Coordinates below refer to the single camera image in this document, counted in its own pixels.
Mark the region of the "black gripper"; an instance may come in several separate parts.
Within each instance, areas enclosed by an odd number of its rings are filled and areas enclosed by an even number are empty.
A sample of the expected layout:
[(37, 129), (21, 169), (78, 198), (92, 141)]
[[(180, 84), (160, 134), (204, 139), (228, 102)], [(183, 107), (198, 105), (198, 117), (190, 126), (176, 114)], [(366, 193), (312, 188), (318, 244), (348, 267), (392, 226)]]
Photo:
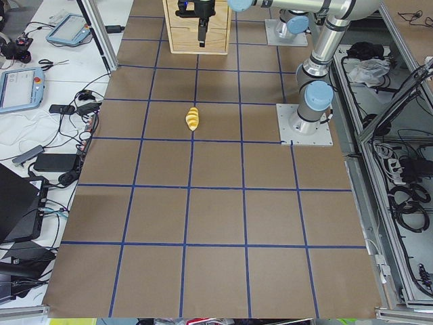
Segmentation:
[(206, 46), (207, 20), (215, 15), (215, 0), (177, 1), (178, 10), (175, 15), (180, 18), (199, 18), (198, 43)]

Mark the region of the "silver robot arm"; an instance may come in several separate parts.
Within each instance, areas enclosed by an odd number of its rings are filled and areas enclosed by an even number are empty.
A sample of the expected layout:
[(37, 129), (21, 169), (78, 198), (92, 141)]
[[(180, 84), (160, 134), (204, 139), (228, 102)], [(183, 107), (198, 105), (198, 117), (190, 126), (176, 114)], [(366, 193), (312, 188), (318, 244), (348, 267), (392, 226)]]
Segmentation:
[(325, 12), (327, 18), (321, 29), (310, 57), (304, 61), (296, 73), (300, 93), (297, 111), (292, 113), (289, 124), (294, 132), (302, 135), (314, 134), (320, 120), (329, 108), (334, 91), (325, 81), (328, 66), (350, 23), (374, 13), (380, 1), (229, 1), (229, 7), (236, 12), (244, 12), (251, 6), (278, 7), (311, 13)]
[[(166, 1), (167, 29), (173, 53), (228, 52), (231, 9), (226, 1)], [(277, 19), (266, 19), (267, 44), (306, 47), (306, 12), (281, 9)]]

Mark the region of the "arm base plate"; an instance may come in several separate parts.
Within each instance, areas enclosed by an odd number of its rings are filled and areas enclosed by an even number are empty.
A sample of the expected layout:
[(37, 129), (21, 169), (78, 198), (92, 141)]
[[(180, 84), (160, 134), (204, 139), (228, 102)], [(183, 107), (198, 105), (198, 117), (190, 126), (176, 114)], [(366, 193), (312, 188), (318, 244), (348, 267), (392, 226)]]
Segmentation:
[(291, 26), (295, 26), (293, 21), (284, 23), (281, 20), (265, 20), (265, 31), (267, 34), (267, 45), (272, 46), (290, 46), (290, 47), (306, 47), (308, 41), (305, 31), (298, 32), (290, 30)]
[(276, 104), (280, 143), (283, 146), (333, 146), (326, 113), (316, 122), (298, 115), (298, 104)]

